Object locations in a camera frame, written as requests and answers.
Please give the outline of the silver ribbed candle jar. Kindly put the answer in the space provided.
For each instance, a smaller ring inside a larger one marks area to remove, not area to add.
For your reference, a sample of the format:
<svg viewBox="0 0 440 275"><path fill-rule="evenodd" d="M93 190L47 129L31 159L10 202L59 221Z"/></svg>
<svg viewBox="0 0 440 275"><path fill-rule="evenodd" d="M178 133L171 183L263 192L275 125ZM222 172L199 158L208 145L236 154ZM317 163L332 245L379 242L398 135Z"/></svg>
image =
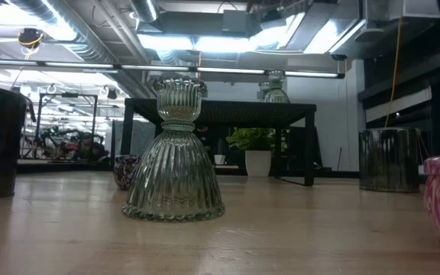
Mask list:
<svg viewBox="0 0 440 275"><path fill-rule="evenodd" d="M419 192L419 142L415 128L370 128L358 134L359 188Z"/></svg>

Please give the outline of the black perforated metal shelf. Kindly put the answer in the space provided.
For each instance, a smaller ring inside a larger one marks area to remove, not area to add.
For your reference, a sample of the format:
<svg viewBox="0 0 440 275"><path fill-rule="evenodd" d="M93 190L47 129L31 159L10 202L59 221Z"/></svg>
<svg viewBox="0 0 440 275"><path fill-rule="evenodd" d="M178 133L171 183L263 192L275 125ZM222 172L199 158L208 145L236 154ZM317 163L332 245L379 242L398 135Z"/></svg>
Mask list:
<svg viewBox="0 0 440 275"><path fill-rule="evenodd" d="M274 176L276 179L283 181L285 173L280 168L281 131L303 119L305 121L306 138L303 151L305 169L302 171L304 181L301 185L313 186L315 180L315 168L313 167L315 160L315 112L316 105L314 104L204 100L196 123L201 126L274 129ZM129 154L131 150L133 118L135 114L139 114L157 126L163 121L158 114L156 99L126 99L121 142L122 154Z"/></svg>

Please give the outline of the black round ceiling device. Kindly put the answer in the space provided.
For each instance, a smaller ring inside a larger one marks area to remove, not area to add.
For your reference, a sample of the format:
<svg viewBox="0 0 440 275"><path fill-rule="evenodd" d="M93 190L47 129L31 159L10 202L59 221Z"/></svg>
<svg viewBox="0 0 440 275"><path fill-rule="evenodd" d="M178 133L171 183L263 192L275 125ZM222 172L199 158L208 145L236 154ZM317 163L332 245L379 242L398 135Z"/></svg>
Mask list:
<svg viewBox="0 0 440 275"><path fill-rule="evenodd" d="M36 28L26 27L17 36L17 41L27 49L37 49L44 38L44 32Z"/></svg>

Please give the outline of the LED light bar rail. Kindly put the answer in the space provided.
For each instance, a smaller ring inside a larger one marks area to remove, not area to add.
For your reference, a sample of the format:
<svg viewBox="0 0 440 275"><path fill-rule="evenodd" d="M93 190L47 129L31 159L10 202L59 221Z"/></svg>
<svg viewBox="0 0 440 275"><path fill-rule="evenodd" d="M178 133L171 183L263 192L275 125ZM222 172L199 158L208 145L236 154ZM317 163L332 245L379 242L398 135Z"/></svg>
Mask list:
<svg viewBox="0 0 440 275"><path fill-rule="evenodd" d="M158 65L130 65L130 64L114 64L114 63L72 63L72 62L55 62L40 60L6 60L0 59L0 66L19 66L19 67L49 67L49 68L66 68L79 70L98 70L108 73L116 70L143 70L143 71L159 71L159 72L188 72L188 73L227 73L242 75L269 75L275 70L259 70L259 69L239 69L239 68L222 68L222 67L204 67L204 66L158 66Z"/></svg>

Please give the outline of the black background station frame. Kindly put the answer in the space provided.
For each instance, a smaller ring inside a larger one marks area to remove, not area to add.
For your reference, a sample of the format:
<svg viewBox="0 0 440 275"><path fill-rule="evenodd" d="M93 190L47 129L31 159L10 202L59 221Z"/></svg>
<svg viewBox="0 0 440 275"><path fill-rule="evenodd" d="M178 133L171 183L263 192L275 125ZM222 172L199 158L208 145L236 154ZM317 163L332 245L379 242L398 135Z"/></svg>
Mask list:
<svg viewBox="0 0 440 275"><path fill-rule="evenodd" d="M76 90L39 95L32 157L88 161L95 157L99 99Z"/></svg>

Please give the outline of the silver ventilation duct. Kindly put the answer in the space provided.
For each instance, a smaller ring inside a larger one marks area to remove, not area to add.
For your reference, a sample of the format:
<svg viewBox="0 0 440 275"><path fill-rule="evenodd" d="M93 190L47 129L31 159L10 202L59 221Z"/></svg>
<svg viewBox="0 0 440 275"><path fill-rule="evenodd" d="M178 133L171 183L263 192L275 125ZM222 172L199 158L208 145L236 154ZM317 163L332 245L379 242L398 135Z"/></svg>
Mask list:
<svg viewBox="0 0 440 275"><path fill-rule="evenodd" d="M129 0L131 8L141 22L156 21L160 14L157 0Z"/></svg>

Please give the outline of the blue patterned candle tin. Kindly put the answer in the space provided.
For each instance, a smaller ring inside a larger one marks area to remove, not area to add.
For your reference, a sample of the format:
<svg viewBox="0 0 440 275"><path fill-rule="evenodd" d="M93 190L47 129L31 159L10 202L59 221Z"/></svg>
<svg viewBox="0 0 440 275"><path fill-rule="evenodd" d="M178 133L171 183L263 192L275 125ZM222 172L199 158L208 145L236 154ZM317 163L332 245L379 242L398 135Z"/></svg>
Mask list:
<svg viewBox="0 0 440 275"><path fill-rule="evenodd" d="M116 186L122 191L128 191L138 171L141 157L125 154L115 156L113 177Z"/></svg>

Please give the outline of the green plant in white pot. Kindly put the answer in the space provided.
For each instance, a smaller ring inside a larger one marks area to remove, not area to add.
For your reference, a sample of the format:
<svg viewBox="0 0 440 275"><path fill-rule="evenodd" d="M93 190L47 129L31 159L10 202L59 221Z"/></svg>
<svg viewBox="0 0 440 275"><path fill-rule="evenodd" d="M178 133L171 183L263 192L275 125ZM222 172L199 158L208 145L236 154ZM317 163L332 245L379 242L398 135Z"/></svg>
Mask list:
<svg viewBox="0 0 440 275"><path fill-rule="evenodd" d="M275 150L276 132L272 128L233 128L226 137L229 148L244 153L249 177L268 177Z"/></svg>

